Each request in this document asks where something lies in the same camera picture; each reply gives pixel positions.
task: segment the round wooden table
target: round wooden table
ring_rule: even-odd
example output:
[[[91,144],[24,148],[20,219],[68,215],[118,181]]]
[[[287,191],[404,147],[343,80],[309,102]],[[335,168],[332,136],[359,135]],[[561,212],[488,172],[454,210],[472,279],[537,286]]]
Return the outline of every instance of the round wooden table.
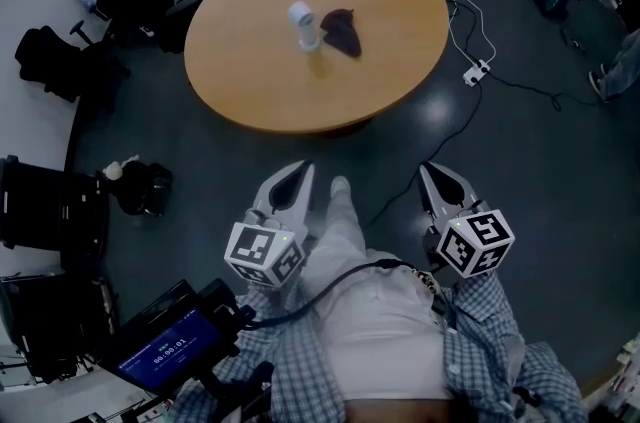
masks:
[[[185,45],[189,80],[227,119],[280,133],[368,119],[419,85],[447,42],[445,0],[302,0],[322,18],[354,10],[362,56],[322,43],[307,54],[287,10],[298,0],[204,0]]]

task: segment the monitor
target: monitor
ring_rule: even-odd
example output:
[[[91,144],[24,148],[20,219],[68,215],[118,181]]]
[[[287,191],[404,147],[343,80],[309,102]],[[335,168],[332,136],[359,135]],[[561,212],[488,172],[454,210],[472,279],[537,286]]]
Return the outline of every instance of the monitor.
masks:
[[[118,364],[117,369],[138,385],[156,391],[220,339],[220,331],[193,308]]]

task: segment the display screen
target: display screen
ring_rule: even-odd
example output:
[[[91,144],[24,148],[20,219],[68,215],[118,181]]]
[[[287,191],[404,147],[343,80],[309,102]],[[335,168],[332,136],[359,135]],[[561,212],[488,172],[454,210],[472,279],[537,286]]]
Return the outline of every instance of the display screen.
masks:
[[[216,329],[192,309],[147,346],[118,365],[118,370],[147,389],[159,389],[220,339]]]

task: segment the timer display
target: timer display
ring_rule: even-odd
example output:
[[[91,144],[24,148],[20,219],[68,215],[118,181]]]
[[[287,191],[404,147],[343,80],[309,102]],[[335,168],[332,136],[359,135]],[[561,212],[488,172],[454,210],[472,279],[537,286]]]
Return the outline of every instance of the timer display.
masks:
[[[146,389],[158,390],[219,339],[220,331],[192,309],[118,369]]]

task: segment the power strip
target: power strip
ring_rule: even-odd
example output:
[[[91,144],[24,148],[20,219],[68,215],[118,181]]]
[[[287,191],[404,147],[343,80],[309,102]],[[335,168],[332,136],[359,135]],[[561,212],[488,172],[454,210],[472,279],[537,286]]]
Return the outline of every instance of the power strip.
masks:
[[[475,85],[482,80],[482,77],[490,71],[489,64],[487,64],[484,60],[480,61],[480,66],[474,64],[469,71],[467,71],[462,78],[464,78],[464,83],[466,83],[469,87],[475,87]]]

